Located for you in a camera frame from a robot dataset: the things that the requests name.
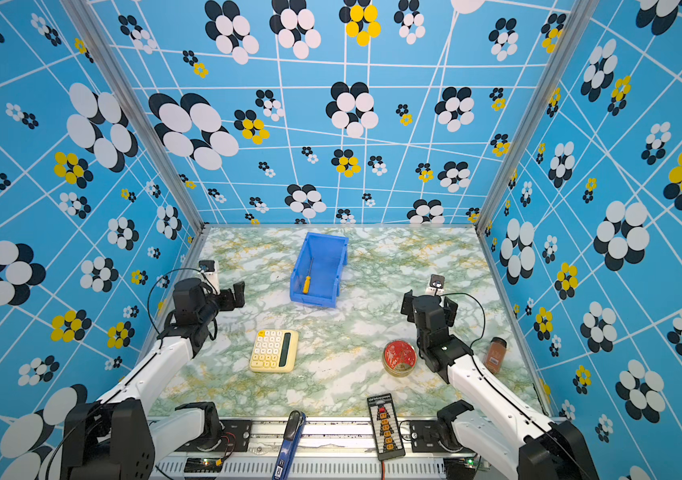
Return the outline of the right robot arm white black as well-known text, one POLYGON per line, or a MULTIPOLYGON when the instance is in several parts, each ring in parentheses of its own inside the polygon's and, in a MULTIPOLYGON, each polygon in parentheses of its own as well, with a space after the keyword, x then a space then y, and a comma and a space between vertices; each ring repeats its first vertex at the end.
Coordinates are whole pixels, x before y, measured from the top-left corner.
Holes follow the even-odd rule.
POLYGON ((464 395, 438 414, 449 450, 474 451, 508 479, 597 479, 589 447, 569 420, 536 411, 450 332, 458 304, 447 296, 403 295, 401 313, 417 329, 419 357, 464 395))

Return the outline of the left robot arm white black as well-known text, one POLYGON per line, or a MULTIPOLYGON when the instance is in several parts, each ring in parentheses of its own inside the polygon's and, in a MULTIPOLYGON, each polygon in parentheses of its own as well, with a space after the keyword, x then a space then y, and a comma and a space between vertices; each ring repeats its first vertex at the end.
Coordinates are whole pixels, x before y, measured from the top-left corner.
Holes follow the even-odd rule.
POLYGON ((245 304, 245 284, 219 290, 206 277, 179 281, 174 310, 136 368, 98 400, 73 408, 45 470, 48 479, 148 479, 158 461, 200 441, 213 449, 226 434, 216 405, 192 402, 155 424, 147 418, 162 391, 217 336, 217 316, 245 304))

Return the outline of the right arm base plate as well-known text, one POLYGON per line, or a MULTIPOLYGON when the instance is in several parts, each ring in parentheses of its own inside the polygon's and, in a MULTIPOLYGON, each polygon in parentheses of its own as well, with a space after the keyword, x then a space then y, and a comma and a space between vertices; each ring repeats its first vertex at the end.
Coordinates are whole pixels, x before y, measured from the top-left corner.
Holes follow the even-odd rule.
POLYGON ((410 420, 410 444, 415 453, 458 454, 470 450, 460 446, 449 435, 447 426, 439 420, 410 420))

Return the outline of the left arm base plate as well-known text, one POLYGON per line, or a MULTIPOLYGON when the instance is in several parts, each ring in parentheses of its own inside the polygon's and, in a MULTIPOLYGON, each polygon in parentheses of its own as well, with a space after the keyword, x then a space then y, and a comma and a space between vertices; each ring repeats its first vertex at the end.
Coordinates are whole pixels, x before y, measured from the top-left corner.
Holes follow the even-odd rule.
POLYGON ((223 419, 218 439, 201 437, 185 443, 177 452, 247 452, 252 438, 253 421, 248 419, 223 419))

